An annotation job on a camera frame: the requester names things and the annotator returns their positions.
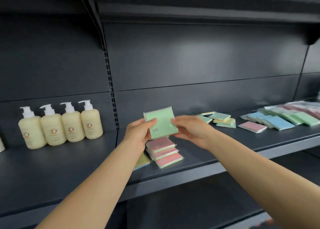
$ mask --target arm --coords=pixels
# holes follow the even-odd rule
[[[156,119],[128,125],[126,136],[106,160],[80,184],[37,229],[105,228],[134,166],[150,137]]]
[[[250,150],[195,116],[172,119],[176,137],[209,150],[252,198],[284,228],[318,228],[320,187]]]

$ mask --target partially visible white bottle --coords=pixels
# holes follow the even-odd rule
[[[41,127],[41,117],[35,116],[29,106],[20,107],[20,109],[23,109],[24,118],[19,121],[18,125],[27,147],[29,149],[38,149],[47,145]]]
[[[66,132],[66,137],[70,142],[81,141],[85,138],[81,115],[79,111],[75,111],[71,102],[61,103],[66,105],[66,113],[62,115],[62,123]]]
[[[96,139],[103,134],[100,113],[93,108],[90,100],[83,100],[78,103],[82,102],[85,102],[84,110],[81,112],[84,133],[88,139]]]
[[[51,146],[61,145],[66,142],[66,133],[62,124],[61,114],[56,114],[51,104],[43,105],[45,116],[41,118],[41,125],[47,142]]]
[[[4,150],[5,150],[5,146],[3,145],[3,142],[0,137],[0,152],[3,152]]]

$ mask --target held green packet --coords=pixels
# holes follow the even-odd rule
[[[150,128],[151,140],[178,133],[178,128],[171,123],[171,119],[174,118],[171,106],[164,109],[144,112],[143,117],[145,121],[157,118],[157,123]]]

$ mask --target person's left hand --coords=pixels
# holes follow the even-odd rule
[[[122,142],[129,142],[131,146],[138,149],[139,152],[143,152],[146,142],[150,139],[149,128],[157,123],[157,119],[154,118],[148,122],[145,122],[144,118],[130,123],[127,126],[125,136]]]

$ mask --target bottle cap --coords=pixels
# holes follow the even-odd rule
[[[31,118],[34,117],[34,112],[30,110],[29,106],[25,106],[25,107],[20,107],[20,109],[23,109],[23,117],[24,118]]]
[[[44,114],[45,115],[53,115],[53,114],[55,114],[54,109],[51,108],[51,104],[43,105],[43,106],[40,107],[40,109],[43,109],[43,108],[45,108],[45,110],[44,110]]]
[[[65,103],[61,103],[61,104],[65,104],[66,105],[66,113],[73,113],[75,110],[75,108],[72,106],[71,102],[65,102]]]
[[[84,105],[84,109],[85,110],[91,110],[91,109],[94,109],[92,104],[90,103],[90,100],[82,100],[82,101],[79,101],[78,103],[85,103]]]

